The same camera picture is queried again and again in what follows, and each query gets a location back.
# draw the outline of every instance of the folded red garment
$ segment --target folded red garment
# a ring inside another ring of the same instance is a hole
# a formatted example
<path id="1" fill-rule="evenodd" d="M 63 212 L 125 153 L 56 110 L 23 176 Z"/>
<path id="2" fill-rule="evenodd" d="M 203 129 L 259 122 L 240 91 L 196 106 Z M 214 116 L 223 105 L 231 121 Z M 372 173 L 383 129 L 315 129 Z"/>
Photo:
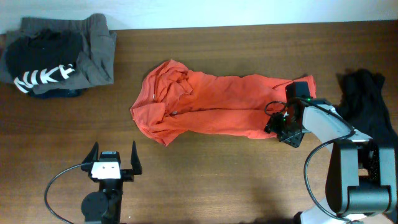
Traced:
<path id="1" fill-rule="evenodd" d="M 295 81 L 308 82 L 315 97 L 311 75 Z M 169 60 L 148 74 L 130 112 L 148 138 L 165 146 L 188 130 L 265 139 L 275 134 L 264 132 L 269 120 L 264 108 L 274 100 L 286 101 L 285 87 L 291 82 L 256 74 L 216 77 Z M 282 108 L 272 104 L 268 111 Z"/>

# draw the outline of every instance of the gray garment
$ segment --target gray garment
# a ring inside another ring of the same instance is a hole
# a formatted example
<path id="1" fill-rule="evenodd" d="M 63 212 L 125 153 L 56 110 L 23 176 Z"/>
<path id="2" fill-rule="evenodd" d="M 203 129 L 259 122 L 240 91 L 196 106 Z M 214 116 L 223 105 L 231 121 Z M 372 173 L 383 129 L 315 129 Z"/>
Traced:
<path id="1" fill-rule="evenodd" d="M 77 90 L 97 85 L 113 84 L 113 60 L 116 47 L 116 33 L 108 30 L 103 14 L 93 14 L 82 21 L 22 18 L 21 29 L 7 33 L 6 49 L 0 59 L 0 82 L 13 83 L 7 71 L 5 55 L 7 47 L 20 37 L 34 37 L 43 29 L 55 32 L 70 30 L 83 37 L 83 50 L 76 61 L 76 74 L 70 78 L 42 85 L 35 85 L 35 94 L 53 89 Z"/>

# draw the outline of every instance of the white wall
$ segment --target white wall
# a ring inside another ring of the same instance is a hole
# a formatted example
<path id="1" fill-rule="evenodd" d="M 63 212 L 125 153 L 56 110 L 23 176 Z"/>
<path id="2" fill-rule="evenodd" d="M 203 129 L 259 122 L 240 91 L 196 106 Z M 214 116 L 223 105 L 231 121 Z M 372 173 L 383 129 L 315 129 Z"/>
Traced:
<path id="1" fill-rule="evenodd" d="M 398 19 L 398 0 L 0 0 L 0 33 L 23 16 L 84 19 L 110 29 L 238 26 Z"/>

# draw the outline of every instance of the wooden table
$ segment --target wooden table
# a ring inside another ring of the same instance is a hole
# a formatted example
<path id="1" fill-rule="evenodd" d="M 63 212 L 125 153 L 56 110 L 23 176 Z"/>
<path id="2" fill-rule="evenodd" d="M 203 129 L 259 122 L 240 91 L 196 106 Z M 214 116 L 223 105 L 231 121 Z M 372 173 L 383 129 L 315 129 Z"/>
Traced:
<path id="1" fill-rule="evenodd" d="M 382 94 L 398 127 L 397 22 L 118 31 L 113 85 L 54 100 L 0 85 L 0 223 L 60 223 L 44 206 L 44 188 L 80 163 L 95 141 L 100 150 L 119 151 L 125 169 L 137 142 L 144 173 L 124 185 L 126 223 L 247 223 L 291 218 L 312 207 L 302 175 L 306 156 L 319 144 L 312 134 L 298 149 L 276 139 L 192 132 L 164 147 L 138 130 L 129 108 L 145 75 L 170 58 L 219 76 L 312 74 L 317 96 L 335 104 L 341 99 L 336 76 L 368 68 L 386 76 Z M 319 199 L 329 159 L 322 150 L 310 164 Z M 86 173 L 74 170 L 54 183 L 49 202 L 82 223 L 81 201 L 97 189 Z"/>

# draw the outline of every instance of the black shirt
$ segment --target black shirt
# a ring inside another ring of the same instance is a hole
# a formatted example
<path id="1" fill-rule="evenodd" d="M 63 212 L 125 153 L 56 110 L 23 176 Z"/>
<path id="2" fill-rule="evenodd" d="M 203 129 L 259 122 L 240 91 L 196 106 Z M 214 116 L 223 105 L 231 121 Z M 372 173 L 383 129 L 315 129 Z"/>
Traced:
<path id="1" fill-rule="evenodd" d="M 79 33 L 43 30 L 35 38 L 23 37 L 8 47 L 6 65 L 18 89 L 59 82 L 73 75 L 83 40 Z"/>

